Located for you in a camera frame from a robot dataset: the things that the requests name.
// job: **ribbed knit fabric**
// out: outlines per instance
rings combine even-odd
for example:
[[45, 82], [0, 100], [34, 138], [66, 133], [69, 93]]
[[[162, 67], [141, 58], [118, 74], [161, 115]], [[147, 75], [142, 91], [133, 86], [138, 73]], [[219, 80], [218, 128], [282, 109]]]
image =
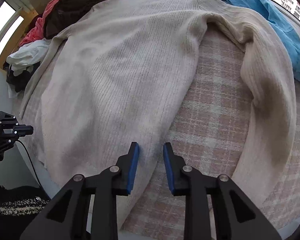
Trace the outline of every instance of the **ribbed knit fabric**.
[[258, 13], [220, 0], [108, 0], [54, 37], [27, 85], [20, 115], [58, 46], [68, 39], [41, 98], [42, 161], [59, 185], [100, 173], [140, 145], [131, 196], [118, 198], [120, 227], [145, 189], [162, 143], [192, 82], [207, 23], [245, 56], [241, 77], [254, 99], [233, 180], [257, 205], [276, 184], [296, 125], [292, 66]]

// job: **white wall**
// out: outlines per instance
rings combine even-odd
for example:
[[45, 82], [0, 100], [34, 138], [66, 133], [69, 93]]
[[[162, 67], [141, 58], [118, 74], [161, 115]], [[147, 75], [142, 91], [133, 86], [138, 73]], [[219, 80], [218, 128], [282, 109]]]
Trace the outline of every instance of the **white wall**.
[[12, 111], [12, 100], [8, 96], [8, 84], [6, 76], [0, 71], [0, 111], [8, 114]]
[[[8, 96], [6, 75], [0, 71], [0, 111], [11, 114], [12, 99]], [[4, 153], [0, 162], [0, 185], [7, 189], [23, 185], [37, 186], [16, 146]]]

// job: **blue garment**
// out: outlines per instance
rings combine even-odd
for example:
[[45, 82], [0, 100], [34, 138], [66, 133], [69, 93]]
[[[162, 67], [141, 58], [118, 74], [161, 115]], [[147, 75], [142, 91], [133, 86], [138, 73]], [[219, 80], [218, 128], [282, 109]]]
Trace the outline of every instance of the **blue garment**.
[[300, 81], [300, 38], [283, 14], [268, 0], [222, 0], [231, 5], [250, 8], [260, 13], [275, 30], [286, 47], [294, 78]]

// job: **pink clothing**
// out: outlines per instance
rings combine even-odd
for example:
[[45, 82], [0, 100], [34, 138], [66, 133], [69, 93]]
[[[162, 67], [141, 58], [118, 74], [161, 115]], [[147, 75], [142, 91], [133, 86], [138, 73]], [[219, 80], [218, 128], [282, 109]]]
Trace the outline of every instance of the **pink clothing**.
[[42, 15], [42, 18], [38, 18], [37, 21], [35, 22], [35, 27], [32, 28], [28, 34], [26, 35], [26, 37], [24, 37], [22, 39], [22, 41], [20, 42], [20, 47], [25, 45], [25, 44], [28, 44], [30, 42], [33, 42], [33, 41], [37, 41], [37, 40], [42, 40], [44, 37], [43, 37], [43, 28], [44, 28], [44, 21], [47, 17], [47, 15], [49, 13], [51, 13], [53, 7], [55, 6], [55, 4], [58, 2], [59, 0], [51, 0], [44, 12], [43, 12], [43, 15]]

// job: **pink plaid fabric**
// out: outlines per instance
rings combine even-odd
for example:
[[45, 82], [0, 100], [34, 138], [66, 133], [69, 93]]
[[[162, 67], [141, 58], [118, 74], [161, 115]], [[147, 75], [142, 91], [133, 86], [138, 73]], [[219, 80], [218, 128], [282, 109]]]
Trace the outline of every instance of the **pink plaid fabric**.
[[[196, 75], [167, 141], [203, 174], [232, 175], [247, 136], [252, 95], [240, 78], [241, 52], [213, 25], [201, 44]], [[297, 132], [285, 172], [261, 211], [281, 228], [300, 216], [300, 83]], [[162, 155], [143, 196], [123, 228], [154, 239], [183, 239], [184, 197], [169, 191]]]

